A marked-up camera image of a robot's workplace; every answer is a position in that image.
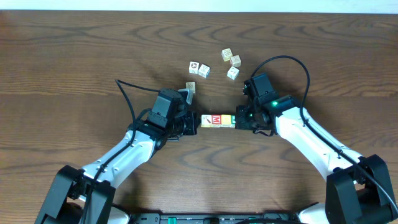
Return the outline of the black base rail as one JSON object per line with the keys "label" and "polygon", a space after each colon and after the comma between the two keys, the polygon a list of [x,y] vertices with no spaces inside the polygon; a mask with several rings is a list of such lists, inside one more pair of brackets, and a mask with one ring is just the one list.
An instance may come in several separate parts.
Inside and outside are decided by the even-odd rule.
{"label": "black base rail", "polygon": [[202,224],[219,223],[233,224],[246,220],[260,220],[265,223],[303,223],[296,214],[286,212],[266,213],[213,213],[213,214],[165,214],[165,213],[137,213],[131,216],[129,223],[133,224]]}

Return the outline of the hammer picture yellow block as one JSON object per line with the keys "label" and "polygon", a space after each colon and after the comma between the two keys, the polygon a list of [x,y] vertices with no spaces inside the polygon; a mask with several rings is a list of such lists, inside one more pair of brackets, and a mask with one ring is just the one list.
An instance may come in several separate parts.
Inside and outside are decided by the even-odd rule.
{"label": "hammer picture yellow block", "polygon": [[212,115],[210,114],[201,115],[201,127],[210,128],[211,125],[212,125]]}

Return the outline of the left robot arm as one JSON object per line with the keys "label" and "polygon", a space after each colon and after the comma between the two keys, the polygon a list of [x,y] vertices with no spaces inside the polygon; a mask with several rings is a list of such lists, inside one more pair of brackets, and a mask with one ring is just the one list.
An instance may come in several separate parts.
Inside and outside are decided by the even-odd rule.
{"label": "left robot arm", "polygon": [[113,203],[116,189],[168,140],[193,136],[199,125],[193,111],[163,118],[143,110],[101,158],[81,169],[66,165],[57,172],[36,223],[130,223],[129,212]]}

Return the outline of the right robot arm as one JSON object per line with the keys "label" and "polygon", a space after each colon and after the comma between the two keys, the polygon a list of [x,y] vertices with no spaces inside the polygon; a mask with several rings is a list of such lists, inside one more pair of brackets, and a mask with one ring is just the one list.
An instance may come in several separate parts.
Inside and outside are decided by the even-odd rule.
{"label": "right robot arm", "polygon": [[295,146],[326,182],[325,203],[299,211],[301,223],[389,223],[397,205],[386,163],[364,157],[323,129],[292,96],[255,96],[236,108],[236,128],[279,135]]}

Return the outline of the red letter M block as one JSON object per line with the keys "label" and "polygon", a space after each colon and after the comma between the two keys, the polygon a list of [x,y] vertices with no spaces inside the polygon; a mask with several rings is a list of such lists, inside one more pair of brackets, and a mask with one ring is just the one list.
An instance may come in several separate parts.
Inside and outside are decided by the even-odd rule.
{"label": "red letter M block", "polygon": [[213,114],[211,116],[211,127],[212,128],[220,128],[222,125],[221,122],[221,115],[219,114]]}

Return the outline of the tan block red side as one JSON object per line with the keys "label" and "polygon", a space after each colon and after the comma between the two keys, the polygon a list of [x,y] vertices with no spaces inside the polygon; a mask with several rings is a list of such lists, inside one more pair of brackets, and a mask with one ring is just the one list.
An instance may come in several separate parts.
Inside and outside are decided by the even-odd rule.
{"label": "tan block red side", "polygon": [[232,56],[230,58],[230,64],[232,67],[238,68],[241,66],[241,63],[242,63],[241,58],[238,55]]}

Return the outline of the ball picture white block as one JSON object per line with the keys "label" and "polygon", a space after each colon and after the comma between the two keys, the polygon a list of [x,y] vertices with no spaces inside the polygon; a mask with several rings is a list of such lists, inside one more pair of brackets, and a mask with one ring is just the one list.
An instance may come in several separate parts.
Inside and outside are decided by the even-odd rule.
{"label": "ball picture white block", "polygon": [[199,62],[190,62],[188,69],[189,73],[198,74],[199,66],[200,66]]}

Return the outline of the yellow top wooden block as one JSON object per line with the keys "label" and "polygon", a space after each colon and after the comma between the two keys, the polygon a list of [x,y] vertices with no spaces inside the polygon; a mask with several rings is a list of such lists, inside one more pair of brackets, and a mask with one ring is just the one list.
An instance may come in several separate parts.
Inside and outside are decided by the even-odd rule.
{"label": "yellow top wooden block", "polygon": [[230,128],[232,125],[232,116],[229,114],[221,115],[221,127]]}

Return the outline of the white block lower left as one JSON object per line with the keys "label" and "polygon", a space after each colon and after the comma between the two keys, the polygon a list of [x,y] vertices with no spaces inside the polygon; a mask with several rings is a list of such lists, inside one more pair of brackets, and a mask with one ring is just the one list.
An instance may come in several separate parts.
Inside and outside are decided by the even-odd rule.
{"label": "white block lower left", "polygon": [[194,94],[196,93],[196,84],[195,84],[195,82],[186,82],[186,88],[191,90]]}

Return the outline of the green number seven block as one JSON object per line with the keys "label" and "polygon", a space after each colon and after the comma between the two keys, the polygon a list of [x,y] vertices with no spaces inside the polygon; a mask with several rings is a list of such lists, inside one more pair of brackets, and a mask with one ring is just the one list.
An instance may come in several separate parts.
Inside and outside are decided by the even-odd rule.
{"label": "green number seven block", "polygon": [[235,115],[231,115],[231,125],[230,128],[235,128],[236,126],[236,117]]}

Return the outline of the tan block yellow side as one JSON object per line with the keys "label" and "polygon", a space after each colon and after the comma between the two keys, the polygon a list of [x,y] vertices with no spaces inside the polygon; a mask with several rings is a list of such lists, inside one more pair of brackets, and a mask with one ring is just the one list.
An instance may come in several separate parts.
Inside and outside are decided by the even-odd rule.
{"label": "tan block yellow side", "polygon": [[227,61],[229,61],[230,58],[233,56],[233,53],[232,53],[232,51],[231,51],[230,48],[227,48],[227,49],[223,49],[223,50],[221,51],[221,56],[222,56],[222,58],[223,58],[223,61],[224,61],[224,62],[227,62]]}

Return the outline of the umbrella blue edged block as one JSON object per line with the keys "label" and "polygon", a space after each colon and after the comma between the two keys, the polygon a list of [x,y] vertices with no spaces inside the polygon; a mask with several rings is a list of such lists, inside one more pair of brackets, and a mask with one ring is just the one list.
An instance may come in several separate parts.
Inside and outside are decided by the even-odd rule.
{"label": "umbrella blue edged block", "polygon": [[198,69],[198,74],[203,78],[207,78],[210,74],[210,67],[205,64],[201,64],[200,68]]}

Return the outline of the white block centre right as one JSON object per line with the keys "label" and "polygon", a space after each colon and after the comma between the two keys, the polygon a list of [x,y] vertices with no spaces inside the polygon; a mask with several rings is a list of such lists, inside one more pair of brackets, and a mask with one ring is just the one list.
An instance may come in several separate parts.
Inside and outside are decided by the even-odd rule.
{"label": "white block centre right", "polygon": [[227,72],[227,77],[229,77],[232,80],[235,80],[238,75],[239,75],[240,70],[234,66],[232,66],[228,72]]}

